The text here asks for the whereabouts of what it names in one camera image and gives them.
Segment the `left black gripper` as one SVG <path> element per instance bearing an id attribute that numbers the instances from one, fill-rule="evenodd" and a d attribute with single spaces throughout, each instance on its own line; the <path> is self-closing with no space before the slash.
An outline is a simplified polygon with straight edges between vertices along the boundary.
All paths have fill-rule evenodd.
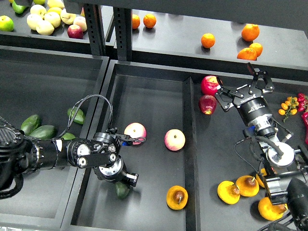
<path id="1" fill-rule="evenodd" d="M 93 168 L 95 175 L 99 180 L 105 180 L 111 183 L 121 182 L 127 186 L 135 187 L 139 175 L 137 173 L 128 173 L 125 162 L 121 156 L 108 166 L 98 166 Z"/>

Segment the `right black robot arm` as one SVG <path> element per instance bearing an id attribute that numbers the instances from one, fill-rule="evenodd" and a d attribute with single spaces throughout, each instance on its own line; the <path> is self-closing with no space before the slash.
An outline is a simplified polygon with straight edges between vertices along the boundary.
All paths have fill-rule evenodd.
<path id="1" fill-rule="evenodd" d="M 215 98 L 223 111 L 237 109 L 246 129 L 246 139 L 250 139 L 250 152 L 259 162 L 257 175 L 267 191 L 266 206 L 285 208 L 283 217 L 291 216 L 296 230 L 308 229 L 308 151 L 304 146 L 292 148 L 287 141 L 293 133 L 284 128 L 286 136 L 279 140 L 278 131 L 282 125 L 274 118 L 264 94 L 271 93 L 274 85 L 266 71 L 253 68 L 247 63 L 253 76 L 251 83 L 236 89 L 223 86 L 218 79 Z"/>

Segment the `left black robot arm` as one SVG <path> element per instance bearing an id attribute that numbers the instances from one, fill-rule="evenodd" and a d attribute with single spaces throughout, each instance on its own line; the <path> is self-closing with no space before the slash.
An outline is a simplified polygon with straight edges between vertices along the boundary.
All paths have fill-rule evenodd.
<path id="1" fill-rule="evenodd" d="M 107 130 L 97 132 L 91 140 L 61 136 L 40 139 L 28 136 L 5 119 L 0 120 L 0 197 L 7 199 L 18 194 L 24 184 L 24 174 L 45 169 L 73 166 L 92 168 L 98 179 L 121 182 L 134 187 L 139 175 L 128 173 L 119 152 L 122 144 L 143 143 L 145 135 L 133 138 L 119 134 L 111 127 L 109 114 Z"/>

